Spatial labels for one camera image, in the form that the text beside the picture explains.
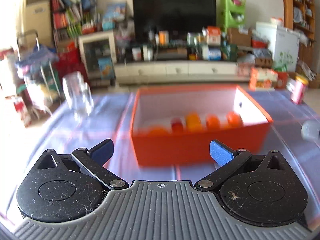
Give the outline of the white TV stand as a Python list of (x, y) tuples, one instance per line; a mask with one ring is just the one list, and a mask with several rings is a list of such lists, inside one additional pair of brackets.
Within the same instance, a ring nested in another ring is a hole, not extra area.
[(248, 82), (235, 62), (226, 61), (138, 61), (114, 65), (120, 85), (191, 82)]

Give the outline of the orange white milk carton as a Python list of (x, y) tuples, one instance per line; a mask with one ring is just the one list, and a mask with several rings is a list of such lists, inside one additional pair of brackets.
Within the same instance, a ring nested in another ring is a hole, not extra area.
[(221, 30), (219, 27), (208, 26), (206, 35), (207, 44), (210, 46), (220, 46)]

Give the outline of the green stacking bins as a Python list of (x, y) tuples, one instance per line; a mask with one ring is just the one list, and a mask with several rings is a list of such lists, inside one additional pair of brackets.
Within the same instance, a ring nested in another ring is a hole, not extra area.
[(246, 0), (220, 0), (220, 25), (224, 31), (244, 27), (245, 19)]

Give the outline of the red shopping bag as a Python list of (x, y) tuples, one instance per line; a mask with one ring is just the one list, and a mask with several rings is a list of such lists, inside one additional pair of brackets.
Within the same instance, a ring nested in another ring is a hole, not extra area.
[(57, 70), (60, 81), (63, 77), (73, 72), (80, 72), (85, 82), (88, 82), (86, 68), (81, 61), (79, 48), (68, 47), (67, 51), (58, 53), (59, 60), (53, 64)]

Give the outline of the beige floor air conditioner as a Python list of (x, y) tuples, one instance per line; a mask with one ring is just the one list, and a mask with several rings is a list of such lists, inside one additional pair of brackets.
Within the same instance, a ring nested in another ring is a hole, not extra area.
[(54, 45), (50, 0), (23, 1), (23, 30), (36, 30), (40, 44)]

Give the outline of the clear glass jar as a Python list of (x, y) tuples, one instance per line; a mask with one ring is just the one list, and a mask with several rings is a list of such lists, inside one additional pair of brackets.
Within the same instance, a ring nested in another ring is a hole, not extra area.
[(69, 109), (72, 111), (75, 120), (81, 120), (90, 116), (94, 102), (92, 99), (91, 89), (84, 81), (80, 72), (72, 72), (63, 77), (63, 92)]

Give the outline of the red tomato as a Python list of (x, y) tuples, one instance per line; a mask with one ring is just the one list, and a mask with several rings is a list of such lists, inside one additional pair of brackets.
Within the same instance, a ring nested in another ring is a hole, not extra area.
[(181, 133), (184, 131), (184, 124), (180, 118), (173, 118), (171, 120), (172, 133)]

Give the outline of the orange fruit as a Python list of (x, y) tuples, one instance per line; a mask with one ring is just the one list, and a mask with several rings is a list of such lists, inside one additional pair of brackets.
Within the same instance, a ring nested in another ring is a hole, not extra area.
[(207, 115), (206, 116), (206, 128), (212, 131), (218, 131), (221, 128), (221, 122), (217, 115)]
[(148, 129), (148, 134), (159, 136), (159, 135), (168, 135), (170, 134), (170, 132), (165, 127), (152, 126)]
[(185, 116), (185, 125), (187, 130), (190, 132), (198, 132), (203, 130), (200, 116), (196, 112), (189, 113)]
[(237, 128), (237, 127), (242, 127), (244, 125), (242, 117), (238, 114), (235, 113), (234, 111), (229, 112), (226, 115), (227, 122), (229, 126)]

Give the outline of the black flat television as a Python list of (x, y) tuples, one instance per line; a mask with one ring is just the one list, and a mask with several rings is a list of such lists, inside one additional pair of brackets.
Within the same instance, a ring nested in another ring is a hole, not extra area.
[(136, 40), (144, 42), (148, 32), (170, 35), (199, 33), (216, 25), (216, 0), (132, 0)]

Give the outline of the shopping trolley cart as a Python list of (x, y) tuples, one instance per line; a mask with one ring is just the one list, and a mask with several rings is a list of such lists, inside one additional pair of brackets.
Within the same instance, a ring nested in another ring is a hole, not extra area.
[[(20, 41), (27, 36), (35, 37), (32, 50), (21, 52)], [(39, 43), (36, 30), (31, 29), (17, 35), (17, 61), (15, 67), (18, 77), (23, 79), (33, 108), (51, 113), (51, 107), (63, 99), (62, 88), (53, 64), (58, 61), (57, 53)]]

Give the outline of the glass door cabinet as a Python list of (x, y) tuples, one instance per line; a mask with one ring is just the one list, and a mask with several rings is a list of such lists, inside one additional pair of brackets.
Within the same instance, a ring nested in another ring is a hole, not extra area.
[(82, 35), (78, 38), (78, 47), (90, 80), (115, 80), (117, 55), (112, 30)]

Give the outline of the orange white fruit carton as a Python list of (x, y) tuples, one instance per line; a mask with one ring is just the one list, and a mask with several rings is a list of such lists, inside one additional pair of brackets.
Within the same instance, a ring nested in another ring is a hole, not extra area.
[(268, 68), (251, 68), (250, 90), (273, 90), (278, 81), (278, 74)]

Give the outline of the black bookshelf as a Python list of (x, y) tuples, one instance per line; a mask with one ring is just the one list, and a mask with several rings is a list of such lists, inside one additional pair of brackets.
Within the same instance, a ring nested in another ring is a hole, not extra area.
[(56, 48), (95, 31), (95, 0), (50, 0), (50, 8)]

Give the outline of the red yellow-lid canister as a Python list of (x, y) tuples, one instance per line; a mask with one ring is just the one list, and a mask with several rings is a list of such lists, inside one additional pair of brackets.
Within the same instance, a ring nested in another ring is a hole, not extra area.
[(309, 85), (309, 81), (306, 77), (301, 75), (296, 75), (295, 78), (295, 86), (293, 91), (291, 92), (291, 101), (297, 105), (300, 105), (303, 101), (304, 94)]

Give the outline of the brown cardboard box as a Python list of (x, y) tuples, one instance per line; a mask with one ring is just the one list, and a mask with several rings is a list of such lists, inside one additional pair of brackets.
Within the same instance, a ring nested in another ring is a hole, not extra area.
[(239, 28), (228, 28), (227, 29), (227, 40), (228, 43), (237, 46), (250, 47), (252, 39), (251, 29), (239, 29)]

